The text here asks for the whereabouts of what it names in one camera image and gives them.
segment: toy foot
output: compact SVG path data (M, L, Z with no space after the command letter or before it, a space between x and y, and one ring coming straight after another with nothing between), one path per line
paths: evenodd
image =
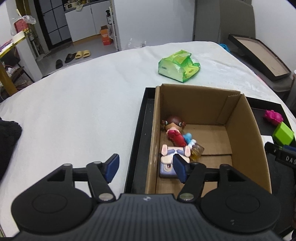
M163 146L161 148L161 154L163 156L166 156L168 154L168 146L166 144L163 144Z
M191 153L190 153L190 147L189 146L184 147L184 153L185 153L186 157L190 157Z

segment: yellow slipper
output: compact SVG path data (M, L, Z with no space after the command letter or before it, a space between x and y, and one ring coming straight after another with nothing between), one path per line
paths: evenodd
M88 56L91 56L91 52L89 50L84 50L83 51L83 57L86 58Z
M75 55L75 59L81 58L82 55L83 55L83 52L82 51L78 51L77 54Z

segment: yellow table leg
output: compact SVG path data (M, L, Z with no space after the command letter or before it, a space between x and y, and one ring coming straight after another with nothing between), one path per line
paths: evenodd
M6 73L5 68L3 67L2 63L0 62L0 81L2 82L5 90L7 93L12 96L13 94L17 93L17 88L9 78L8 74Z

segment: black chair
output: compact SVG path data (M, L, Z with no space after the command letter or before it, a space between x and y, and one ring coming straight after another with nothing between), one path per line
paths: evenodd
M19 66L19 68L13 72L11 78L11 81L14 83L18 80L18 78L22 75L25 74L28 76L28 78L32 81L35 82L29 75L28 73L24 70L24 67L19 64L20 62L20 57L18 55L17 49L14 47L10 51L8 51L2 58L1 62L4 62L6 66L5 68L8 69L10 66L15 67L16 65Z

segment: white cabinet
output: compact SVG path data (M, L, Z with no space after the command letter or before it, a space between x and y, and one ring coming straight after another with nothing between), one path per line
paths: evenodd
M94 25L96 28L96 33L99 34L101 27L107 25L107 13L109 10L110 1L98 2L91 5L91 11L94 18Z
M97 34L91 14L91 6L85 6L81 11L72 10L65 13L73 42Z

